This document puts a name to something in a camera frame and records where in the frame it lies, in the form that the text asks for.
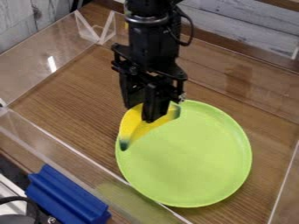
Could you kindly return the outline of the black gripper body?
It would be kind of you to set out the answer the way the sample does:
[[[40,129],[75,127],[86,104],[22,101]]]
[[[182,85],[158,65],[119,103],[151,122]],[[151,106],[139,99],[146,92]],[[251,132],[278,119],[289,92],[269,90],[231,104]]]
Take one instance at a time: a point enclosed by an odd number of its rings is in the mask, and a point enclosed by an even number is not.
[[[170,101],[183,100],[183,83],[187,74],[177,64],[181,46],[182,20],[127,20],[129,45],[114,44],[113,69],[119,73],[145,73],[145,88],[153,83],[162,87]]]

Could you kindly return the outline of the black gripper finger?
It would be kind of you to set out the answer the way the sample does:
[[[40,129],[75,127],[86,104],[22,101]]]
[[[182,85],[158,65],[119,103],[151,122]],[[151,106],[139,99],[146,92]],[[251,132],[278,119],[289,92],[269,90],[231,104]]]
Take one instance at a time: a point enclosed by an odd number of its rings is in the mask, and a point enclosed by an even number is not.
[[[125,105],[131,109],[141,104],[146,98],[146,74],[121,73],[119,83]]]
[[[167,114],[170,107],[170,96],[165,89],[150,83],[145,89],[145,105],[142,118],[153,123]]]

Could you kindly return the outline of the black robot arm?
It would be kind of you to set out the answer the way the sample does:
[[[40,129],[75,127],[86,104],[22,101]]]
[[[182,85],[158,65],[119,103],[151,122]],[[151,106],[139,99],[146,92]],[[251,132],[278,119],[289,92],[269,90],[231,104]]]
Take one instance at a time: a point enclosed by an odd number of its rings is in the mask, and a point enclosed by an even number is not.
[[[182,46],[182,0],[126,0],[129,44],[111,46],[113,69],[119,72],[127,108],[142,107],[151,123],[167,114],[170,103],[185,98],[187,74],[177,64]]]

